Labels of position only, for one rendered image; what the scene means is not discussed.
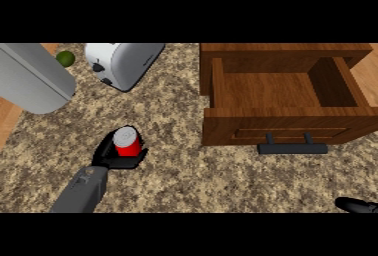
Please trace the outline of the wooden drawer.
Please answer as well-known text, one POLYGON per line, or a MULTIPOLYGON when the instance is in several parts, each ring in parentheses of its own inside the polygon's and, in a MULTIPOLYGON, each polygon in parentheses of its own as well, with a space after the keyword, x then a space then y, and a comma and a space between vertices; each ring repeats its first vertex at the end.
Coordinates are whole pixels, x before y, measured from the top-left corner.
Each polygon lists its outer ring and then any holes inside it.
POLYGON ((227 73, 211 61, 210 107, 202 144, 343 144, 378 131, 378 107, 369 105, 340 57, 322 58, 303 73, 227 73))

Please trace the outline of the red can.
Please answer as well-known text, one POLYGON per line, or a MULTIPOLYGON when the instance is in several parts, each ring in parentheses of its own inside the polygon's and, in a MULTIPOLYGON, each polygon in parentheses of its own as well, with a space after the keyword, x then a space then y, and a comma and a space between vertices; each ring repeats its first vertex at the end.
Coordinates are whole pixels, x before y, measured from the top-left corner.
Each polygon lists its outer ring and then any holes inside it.
POLYGON ((120 156, 136 157, 142 152, 139 134, 131 126, 125 126, 117 130, 112 141, 120 156))

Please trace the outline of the white toaster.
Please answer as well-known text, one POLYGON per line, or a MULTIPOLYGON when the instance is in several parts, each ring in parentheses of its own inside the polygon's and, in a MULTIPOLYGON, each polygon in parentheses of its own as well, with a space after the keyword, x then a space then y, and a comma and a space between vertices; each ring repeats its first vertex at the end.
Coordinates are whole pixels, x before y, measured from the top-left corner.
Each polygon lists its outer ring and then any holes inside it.
POLYGON ((100 82, 128 92, 164 47, 164 43, 87 43, 86 59, 100 82))

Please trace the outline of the wooden cabinet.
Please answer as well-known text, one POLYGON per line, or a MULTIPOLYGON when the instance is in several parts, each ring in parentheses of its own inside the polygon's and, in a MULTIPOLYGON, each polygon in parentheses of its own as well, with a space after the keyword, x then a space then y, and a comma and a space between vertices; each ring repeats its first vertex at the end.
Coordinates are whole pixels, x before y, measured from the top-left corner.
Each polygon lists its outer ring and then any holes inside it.
POLYGON ((347 67, 372 52, 368 43, 201 43, 199 93, 210 94, 213 59, 230 61, 238 73, 307 72, 320 57, 341 57, 347 67))

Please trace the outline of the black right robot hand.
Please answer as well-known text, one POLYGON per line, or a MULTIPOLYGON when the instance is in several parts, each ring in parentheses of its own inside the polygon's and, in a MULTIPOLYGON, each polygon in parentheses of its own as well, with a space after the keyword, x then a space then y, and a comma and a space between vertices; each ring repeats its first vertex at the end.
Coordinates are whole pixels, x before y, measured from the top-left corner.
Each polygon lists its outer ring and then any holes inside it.
POLYGON ((335 199, 335 206, 350 213, 378 213, 378 203, 365 202, 348 197, 338 197, 335 199))

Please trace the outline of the green round fruit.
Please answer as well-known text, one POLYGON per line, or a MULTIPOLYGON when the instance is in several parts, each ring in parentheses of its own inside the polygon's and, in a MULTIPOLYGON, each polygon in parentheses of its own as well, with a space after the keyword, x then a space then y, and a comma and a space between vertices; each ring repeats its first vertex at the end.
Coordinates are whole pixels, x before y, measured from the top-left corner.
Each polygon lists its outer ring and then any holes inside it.
POLYGON ((56 55, 56 60, 63 67, 69 67, 75 62, 75 55, 71 51, 62 51, 56 55))

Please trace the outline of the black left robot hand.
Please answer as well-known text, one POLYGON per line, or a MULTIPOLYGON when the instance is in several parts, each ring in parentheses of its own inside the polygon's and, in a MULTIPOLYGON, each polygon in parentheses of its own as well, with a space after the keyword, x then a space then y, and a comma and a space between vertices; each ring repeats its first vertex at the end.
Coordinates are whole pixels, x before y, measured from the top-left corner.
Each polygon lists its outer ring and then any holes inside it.
POLYGON ((145 159, 148 149, 143 148, 142 135, 140 135, 137 129, 134 128, 137 131, 137 134, 139 134, 142 152, 139 153, 139 155, 136 157, 120 156, 118 152, 115 150, 115 145, 114 145, 114 141, 112 141, 114 134, 118 129, 115 129, 112 132, 109 132, 108 135, 105 136, 105 138, 96 148, 94 154, 93 154, 92 165, 106 167, 108 169, 134 169, 139 167, 139 164, 142 163, 142 161, 145 159))

